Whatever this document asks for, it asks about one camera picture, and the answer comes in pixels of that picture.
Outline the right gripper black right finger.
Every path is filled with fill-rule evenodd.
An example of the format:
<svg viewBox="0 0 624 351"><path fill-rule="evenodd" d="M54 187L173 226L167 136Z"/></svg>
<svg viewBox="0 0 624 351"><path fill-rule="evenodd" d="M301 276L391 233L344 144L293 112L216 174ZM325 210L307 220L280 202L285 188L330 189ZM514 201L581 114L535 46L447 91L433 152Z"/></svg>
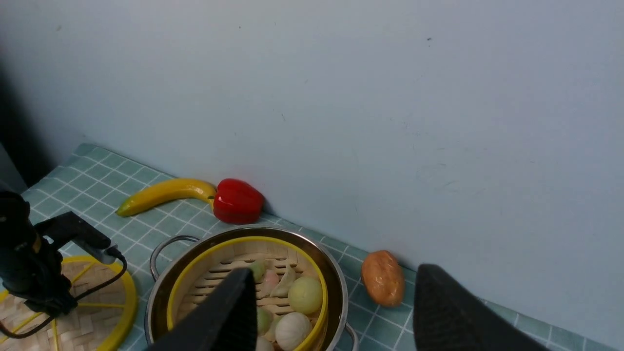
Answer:
<svg viewBox="0 0 624 351"><path fill-rule="evenodd" d="M546 351L435 264L417 269L413 331L418 351Z"/></svg>

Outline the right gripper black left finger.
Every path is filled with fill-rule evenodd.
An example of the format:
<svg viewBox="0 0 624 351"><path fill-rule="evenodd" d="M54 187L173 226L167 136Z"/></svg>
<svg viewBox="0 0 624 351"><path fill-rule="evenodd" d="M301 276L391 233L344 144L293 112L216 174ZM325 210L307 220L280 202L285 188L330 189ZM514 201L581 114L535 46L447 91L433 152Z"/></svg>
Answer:
<svg viewBox="0 0 624 351"><path fill-rule="evenodd" d="M253 273L231 271L216 289L148 351L254 351L258 318Z"/></svg>

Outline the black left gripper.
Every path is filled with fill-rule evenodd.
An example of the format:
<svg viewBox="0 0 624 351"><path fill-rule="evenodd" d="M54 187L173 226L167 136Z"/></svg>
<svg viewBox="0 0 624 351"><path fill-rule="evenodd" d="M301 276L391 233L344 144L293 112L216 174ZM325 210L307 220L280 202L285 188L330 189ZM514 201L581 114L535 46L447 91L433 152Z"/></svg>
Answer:
<svg viewBox="0 0 624 351"><path fill-rule="evenodd" d="M69 241L57 218L33 224L31 207L17 193L1 192L0 273L2 285L34 312L52 317L78 305L71 281L62 274L59 249Z"/></svg>

